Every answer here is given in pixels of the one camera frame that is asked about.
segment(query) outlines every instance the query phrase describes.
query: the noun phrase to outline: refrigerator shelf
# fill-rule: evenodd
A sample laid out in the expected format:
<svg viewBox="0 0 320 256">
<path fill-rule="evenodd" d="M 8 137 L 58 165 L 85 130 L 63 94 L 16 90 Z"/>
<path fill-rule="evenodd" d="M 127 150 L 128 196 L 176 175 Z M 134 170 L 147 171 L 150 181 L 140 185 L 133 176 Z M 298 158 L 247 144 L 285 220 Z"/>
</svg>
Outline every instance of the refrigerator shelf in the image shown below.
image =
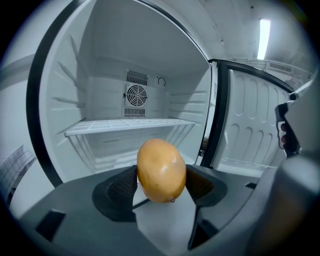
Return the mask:
<svg viewBox="0 0 320 256">
<path fill-rule="evenodd" d="M 68 129 L 66 137 L 86 134 L 117 132 L 133 129 L 194 125 L 195 122 L 175 118 L 135 118 L 81 121 Z"/>
</svg>

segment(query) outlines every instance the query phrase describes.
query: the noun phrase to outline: fluorescent light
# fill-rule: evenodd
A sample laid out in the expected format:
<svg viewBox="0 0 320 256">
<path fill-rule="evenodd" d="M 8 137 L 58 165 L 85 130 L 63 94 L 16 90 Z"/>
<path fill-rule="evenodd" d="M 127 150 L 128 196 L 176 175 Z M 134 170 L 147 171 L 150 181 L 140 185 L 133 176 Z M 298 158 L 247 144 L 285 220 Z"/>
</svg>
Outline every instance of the fluorescent light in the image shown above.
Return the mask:
<svg viewBox="0 0 320 256">
<path fill-rule="evenodd" d="M 268 47 L 269 35 L 270 35 L 271 21 L 268 19 L 260 19 L 260 42 L 258 51 L 258 60 L 264 60 Z"/>
</svg>

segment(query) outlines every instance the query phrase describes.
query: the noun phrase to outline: open refrigerator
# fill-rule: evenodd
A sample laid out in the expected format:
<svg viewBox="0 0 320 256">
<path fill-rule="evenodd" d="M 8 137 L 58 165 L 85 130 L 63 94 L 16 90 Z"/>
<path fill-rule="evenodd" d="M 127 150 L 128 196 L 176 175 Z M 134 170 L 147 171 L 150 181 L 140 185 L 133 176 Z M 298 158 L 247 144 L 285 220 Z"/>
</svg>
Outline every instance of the open refrigerator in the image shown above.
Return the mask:
<svg viewBox="0 0 320 256">
<path fill-rule="evenodd" d="M 86 191 L 84 179 L 105 179 L 136 165 L 140 146 L 160 138 L 188 166 L 232 186 L 210 214 L 219 230 L 250 197 L 246 185 L 286 157 L 278 147 L 274 109 L 291 92 L 259 69 L 210 59 L 182 24 L 152 2 L 72 1 L 35 53 L 26 115 L 34 151 L 56 193 L 72 182 Z M 238 202 L 229 208 L 232 198 Z M 133 207 L 145 199 L 138 184 Z M 178 255 L 188 250 L 197 210 L 185 188 L 173 204 L 147 203 L 134 212 L 144 236 Z"/>
</svg>

